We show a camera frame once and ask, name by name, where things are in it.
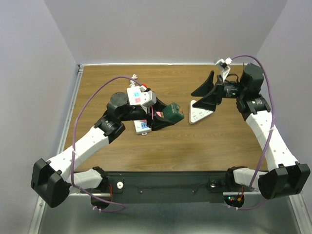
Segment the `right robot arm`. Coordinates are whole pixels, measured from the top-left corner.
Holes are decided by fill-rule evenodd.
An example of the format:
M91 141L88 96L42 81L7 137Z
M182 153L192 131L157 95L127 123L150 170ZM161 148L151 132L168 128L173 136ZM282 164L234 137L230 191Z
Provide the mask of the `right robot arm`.
M230 59L216 63L220 74L213 81L214 72L210 72L207 80L192 92L193 97L199 97L192 107L214 112L224 98L234 98L263 151L261 157L266 160L268 170L232 167L224 178L226 188L236 190L241 185L249 186L259 190L265 199L301 193L311 171L307 164L299 163L286 146L274 123L273 108L260 94L264 71L249 63L240 79L228 81L230 63Z

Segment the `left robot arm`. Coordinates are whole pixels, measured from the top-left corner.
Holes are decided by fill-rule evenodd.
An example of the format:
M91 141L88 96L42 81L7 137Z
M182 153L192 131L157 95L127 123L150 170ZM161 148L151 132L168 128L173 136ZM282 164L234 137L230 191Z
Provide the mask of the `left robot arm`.
M107 110L91 129L69 148L44 160L40 158L33 166L31 188L51 208L60 205L69 194L94 188L104 192L108 179L100 167L84 173L74 173L77 166L99 149L111 144L125 130L124 122L146 120L152 131L172 126L184 118L180 106L160 101L156 94L147 90L140 94L141 105L131 105L123 92L112 94Z

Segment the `white colourful power strip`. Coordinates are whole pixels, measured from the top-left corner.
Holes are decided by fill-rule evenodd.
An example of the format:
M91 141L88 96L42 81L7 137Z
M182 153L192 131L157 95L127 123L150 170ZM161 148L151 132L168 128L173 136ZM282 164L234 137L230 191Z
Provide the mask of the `white colourful power strip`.
M140 105L142 101L141 90L138 86L127 88L127 95L130 105ZM138 135L146 135L151 132L151 128L147 125L147 120L134 120L135 131Z

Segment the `dark green cube adapter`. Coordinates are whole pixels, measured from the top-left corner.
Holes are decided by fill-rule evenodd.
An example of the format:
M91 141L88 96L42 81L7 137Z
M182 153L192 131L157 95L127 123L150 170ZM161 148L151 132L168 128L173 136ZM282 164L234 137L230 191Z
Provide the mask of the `dark green cube adapter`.
M165 107L162 112L164 118L173 123L178 123L184 119L184 113L181 111L181 107L175 102Z

